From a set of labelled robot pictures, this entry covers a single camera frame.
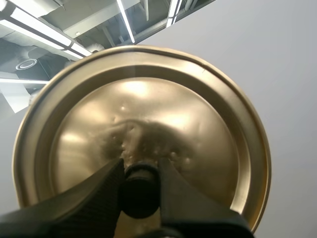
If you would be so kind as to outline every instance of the round ceiling vent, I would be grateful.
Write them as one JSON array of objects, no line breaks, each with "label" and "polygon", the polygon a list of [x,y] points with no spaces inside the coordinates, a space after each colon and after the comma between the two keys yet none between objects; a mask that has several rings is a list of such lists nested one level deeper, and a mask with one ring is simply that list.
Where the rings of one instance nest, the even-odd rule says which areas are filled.
[{"label": "round ceiling vent", "polygon": [[15,67],[17,70],[24,70],[33,67],[38,62],[37,59],[27,59],[23,60],[22,62],[18,63]]}]

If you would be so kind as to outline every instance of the ceiling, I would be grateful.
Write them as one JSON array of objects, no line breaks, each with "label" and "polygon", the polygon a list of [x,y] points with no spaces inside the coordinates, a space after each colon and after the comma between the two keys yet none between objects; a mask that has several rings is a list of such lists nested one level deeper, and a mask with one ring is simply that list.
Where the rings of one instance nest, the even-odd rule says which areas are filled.
[{"label": "ceiling", "polygon": [[[63,31],[92,52],[132,44],[116,0],[29,0],[29,4],[25,0],[12,2],[56,30]],[[170,0],[148,0],[148,20],[146,0],[122,2],[136,44],[166,27]],[[177,20],[210,2],[212,0],[183,0]],[[184,10],[186,4],[189,6],[187,11]],[[16,70],[19,57],[25,51],[29,58],[37,59],[38,63],[29,69]],[[63,52],[54,51],[30,37],[3,26],[0,29],[2,72],[14,73],[19,78],[50,80],[72,60]]]}]

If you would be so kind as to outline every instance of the ceiling duct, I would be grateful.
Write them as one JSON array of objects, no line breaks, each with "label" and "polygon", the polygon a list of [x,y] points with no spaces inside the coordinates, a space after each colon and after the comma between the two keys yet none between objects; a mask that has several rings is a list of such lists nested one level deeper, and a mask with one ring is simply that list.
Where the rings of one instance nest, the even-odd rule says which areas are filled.
[{"label": "ceiling duct", "polygon": [[17,53],[18,64],[15,67],[17,70],[25,70],[36,65],[38,60],[29,57],[29,52],[35,48],[36,47],[24,47]]}]

